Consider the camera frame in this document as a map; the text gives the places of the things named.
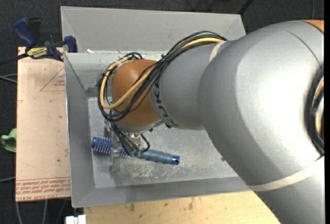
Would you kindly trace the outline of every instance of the green object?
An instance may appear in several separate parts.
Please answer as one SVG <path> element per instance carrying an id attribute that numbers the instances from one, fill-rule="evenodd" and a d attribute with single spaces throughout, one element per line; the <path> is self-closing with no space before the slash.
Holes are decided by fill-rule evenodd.
<path id="1" fill-rule="evenodd" d="M 1 136 L 1 143 L 7 151 L 16 152 L 17 129 L 14 128 L 8 135 Z"/>

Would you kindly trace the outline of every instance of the cardboard sheet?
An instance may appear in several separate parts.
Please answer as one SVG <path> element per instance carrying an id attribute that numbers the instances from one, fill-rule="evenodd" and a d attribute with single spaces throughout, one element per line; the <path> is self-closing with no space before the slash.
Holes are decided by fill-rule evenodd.
<path id="1" fill-rule="evenodd" d="M 62 62 L 18 61 L 17 202 L 70 197 L 70 168 Z"/>

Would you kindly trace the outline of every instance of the blue clamp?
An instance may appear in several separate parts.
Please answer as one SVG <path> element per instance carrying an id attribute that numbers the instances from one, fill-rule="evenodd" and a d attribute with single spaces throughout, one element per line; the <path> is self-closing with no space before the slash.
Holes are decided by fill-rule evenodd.
<path id="1" fill-rule="evenodd" d="M 19 36 L 19 38 L 27 42 L 28 45 L 25 48 L 25 54 L 31 58 L 49 58 L 63 61 L 63 53 L 56 49 L 56 44 L 46 41 L 43 46 L 36 46 L 37 40 L 33 37 L 28 28 L 27 18 L 24 17 L 19 19 L 14 25 L 14 31 Z M 60 44 L 63 44 L 66 47 L 65 51 L 67 52 L 78 52 L 78 46 L 73 36 L 65 37 L 64 41 L 60 42 Z"/>

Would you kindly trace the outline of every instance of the yellow cable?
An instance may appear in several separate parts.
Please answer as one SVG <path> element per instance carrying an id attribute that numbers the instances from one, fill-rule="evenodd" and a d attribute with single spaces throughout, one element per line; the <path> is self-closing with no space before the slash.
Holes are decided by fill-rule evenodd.
<path id="1" fill-rule="evenodd" d="M 115 62 L 114 64 L 110 65 L 110 67 L 108 68 L 108 70 L 106 71 L 103 80 L 102 80 L 102 84 L 101 84 L 101 88 L 100 88 L 100 102 L 101 102 L 101 106 L 105 109 L 107 109 L 107 107 L 109 107 L 109 105 L 105 105 L 104 104 L 104 90 L 105 90 L 105 84 L 109 78 L 109 74 L 111 72 L 111 70 L 113 70 L 116 66 L 118 66 L 120 63 L 125 62 L 129 57 L 124 57 L 121 60 L 118 60 L 117 62 Z"/>
<path id="2" fill-rule="evenodd" d="M 191 41 L 184 46 L 182 46 L 180 49 L 185 48 L 189 45 L 194 45 L 194 44 L 199 44 L 199 43 L 221 43 L 224 42 L 224 40 L 217 39 L 217 38 L 212 38 L 212 37 L 206 37 L 206 38 L 200 38 L 194 41 Z"/>
<path id="3" fill-rule="evenodd" d="M 194 41 L 191 41 L 187 44 L 185 44 L 184 46 L 182 46 L 180 49 L 185 48 L 189 45 L 194 45 L 194 44 L 198 44 L 198 43 L 220 43 L 220 42 L 224 42 L 224 40 L 221 39 L 217 39 L 217 38 L 200 38 Z M 120 104 L 122 104 L 125 99 L 128 98 L 128 96 L 139 86 L 141 85 L 148 77 L 149 73 L 152 71 L 152 69 L 150 69 L 149 71 L 147 71 L 140 79 L 138 82 L 136 82 L 120 99 L 118 99 L 115 103 L 111 104 L 111 105 L 106 105 L 104 103 L 104 90 L 105 90 L 105 83 L 107 81 L 107 79 L 109 78 L 109 73 L 110 70 L 114 69 L 116 66 L 118 66 L 120 63 L 126 61 L 128 59 L 128 57 L 123 58 L 122 60 L 117 61 L 116 63 L 112 64 L 106 74 L 104 75 L 104 78 L 102 80 L 102 84 L 101 84 L 101 88 L 100 88 L 100 102 L 101 102 L 101 106 L 104 109 L 107 110 L 112 110 L 116 107 L 118 107 Z"/>

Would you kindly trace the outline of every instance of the blue handle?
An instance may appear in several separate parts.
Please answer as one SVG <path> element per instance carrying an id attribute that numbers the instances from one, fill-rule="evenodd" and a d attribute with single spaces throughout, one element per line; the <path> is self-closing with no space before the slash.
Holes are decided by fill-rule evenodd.
<path id="1" fill-rule="evenodd" d="M 32 33 L 29 31 L 27 27 L 27 18 L 23 17 L 19 19 L 14 25 L 15 33 L 21 38 L 22 40 L 28 43 L 28 46 L 34 46 L 37 43 L 37 40 L 33 37 Z"/>
<path id="2" fill-rule="evenodd" d="M 148 150 L 141 153 L 141 159 L 173 165 L 178 165 L 180 163 L 180 156 L 174 156 L 170 153 L 155 150 Z"/>
<path id="3" fill-rule="evenodd" d="M 76 40 L 74 39 L 73 36 L 64 37 L 64 42 L 67 44 L 67 46 L 69 48 L 69 52 L 71 52 L 71 53 L 78 52 L 78 46 L 77 46 Z"/>

